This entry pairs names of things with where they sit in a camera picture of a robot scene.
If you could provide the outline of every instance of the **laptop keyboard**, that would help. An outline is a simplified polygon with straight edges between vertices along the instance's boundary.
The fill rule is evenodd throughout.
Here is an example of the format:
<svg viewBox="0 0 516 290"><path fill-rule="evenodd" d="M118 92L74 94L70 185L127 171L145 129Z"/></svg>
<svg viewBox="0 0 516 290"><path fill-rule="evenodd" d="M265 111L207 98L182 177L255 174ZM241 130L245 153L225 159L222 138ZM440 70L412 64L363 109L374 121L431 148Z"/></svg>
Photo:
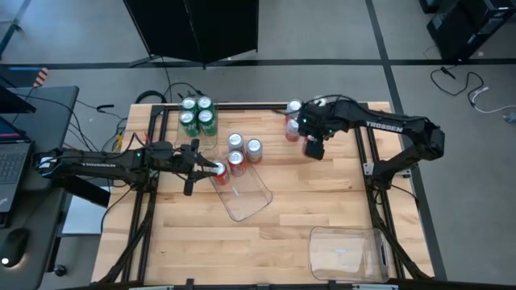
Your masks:
<svg viewBox="0 0 516 290"><path fill-rule="evenodd" d="M10 184L18 181L25 155L27 155L26 152L0 153L0 184Z"/></svg>

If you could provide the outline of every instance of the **white cable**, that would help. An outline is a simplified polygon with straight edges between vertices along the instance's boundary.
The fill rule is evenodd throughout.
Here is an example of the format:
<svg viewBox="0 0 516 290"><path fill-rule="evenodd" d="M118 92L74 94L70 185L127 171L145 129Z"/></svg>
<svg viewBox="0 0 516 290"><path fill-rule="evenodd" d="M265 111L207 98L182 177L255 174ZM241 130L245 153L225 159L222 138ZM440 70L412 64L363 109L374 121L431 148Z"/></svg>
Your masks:
<svg viewBox="0 0 516 290"><path fill-rule="evenodd" d="M479 109L477 106L476 106L476 103L475 103L475 99L476 97L478 97L481 93L485 92L489 90L489 87L484 87L483 89L479 89L477 91L475 91L475 94L473 95L473 98L471 100L471 102L473 103L473 108L475 108L475 110L481 112L482 114L491 114L491 113L496 113L496 112L500 112L502 110L506 110L506 109L509 109L509 108L516 108L516 105L508 105L508 106L504 106L502 108L498 108L498 109L495 109L495 110L489 110L489 111L484 111L484 110L481 110Z"/></svg>

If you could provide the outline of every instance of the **green soda can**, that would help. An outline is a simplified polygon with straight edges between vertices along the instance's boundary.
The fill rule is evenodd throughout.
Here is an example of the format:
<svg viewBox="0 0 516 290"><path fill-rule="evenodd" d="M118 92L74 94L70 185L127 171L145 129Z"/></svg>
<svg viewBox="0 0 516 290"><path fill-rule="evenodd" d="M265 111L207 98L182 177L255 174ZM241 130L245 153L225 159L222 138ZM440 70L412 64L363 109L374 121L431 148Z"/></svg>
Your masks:
<svg viewBox="0 0 516 290"><path fill-rule="evenodd" d="M181 103L184 111L192 112L193 114L197 114L197 102L192 97L186 97Z"/></svg>
<svg viewBox="0 0 516 290"><path fill-rule="evenodd" d="M183 129L185 129L185 133L189 137L197 137L199 135L199 128L197 127L194 113L189 111L181 113L179 121L181 122L181 125L183 125Z"/></svg>
<svg viewBox="0 0 516 290"><path fill-rule="evenodd" d="M197 106L200 111L209 110L212 114L215 113L213 102L207 96L199 98L199 100L197 101Z"/></svg>
<svg viewBox="0 0 516 290"><path fill-rule="evenodd" d="M217 123L213 117L213 113L211 113L209 110L203 110L201 113L199 113L199 126L207 136L213 136L217 134Z"/></svg>

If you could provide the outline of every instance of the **wooden tabletop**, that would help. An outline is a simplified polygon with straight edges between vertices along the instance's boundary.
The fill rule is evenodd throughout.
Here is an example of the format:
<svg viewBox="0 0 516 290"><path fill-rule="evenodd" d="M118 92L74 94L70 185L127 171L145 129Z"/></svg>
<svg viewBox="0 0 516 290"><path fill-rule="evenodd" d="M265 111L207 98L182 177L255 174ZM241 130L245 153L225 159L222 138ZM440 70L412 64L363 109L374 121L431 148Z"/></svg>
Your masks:
<svg viewBox="0 0 516 290"><path fill-rule="evenodd" d="M388 102L369 102L369 107L390 111ZM150 111L151 105L131 107L124 144L133 132L144 139ZM301 140L291 143L285 139L283 118L269 110L218 113L219 155L227 153L226 140L232 132L245 139L258 138L264 145L263 160L254 168L273 201L242 222L230 219L209 180L197 182L193 195L186 197L181 180L160 174L145 284L182 285L187 278L194 278L195 284L325 283L310 272L310 230L315 226L371 228L354 133L340 132L326 142L324 159L317 161L302 155ZM167 128L166 139L174 142L177 113L170 114ZM380 130L375 130L375 135L382 159L401 150L399 135ZM365 131L363 136L370 156ZM411 191L408 179L395 177L393 184ZM114 189L110 204L126 190ZM424 272L433 275L413 197L395 188L388 194L398 241ZM107 215L92 281L107 273L127 245L134 200L135 193L129 193ZM139 248L132 279L138 262ZM395 276L393 267L390 274Z"/></svg>

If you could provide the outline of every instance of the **laptop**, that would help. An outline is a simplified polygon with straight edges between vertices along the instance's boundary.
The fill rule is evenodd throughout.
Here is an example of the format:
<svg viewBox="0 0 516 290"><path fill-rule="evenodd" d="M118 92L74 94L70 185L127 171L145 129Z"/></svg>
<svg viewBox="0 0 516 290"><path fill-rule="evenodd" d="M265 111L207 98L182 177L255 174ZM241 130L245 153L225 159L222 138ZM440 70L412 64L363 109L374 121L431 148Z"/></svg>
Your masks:
<svg viewBox="0 0 516 290"><path fill-rule="evenodd" d="M0 117L0 213L13 205L31 149L32 141Z"/></svg>

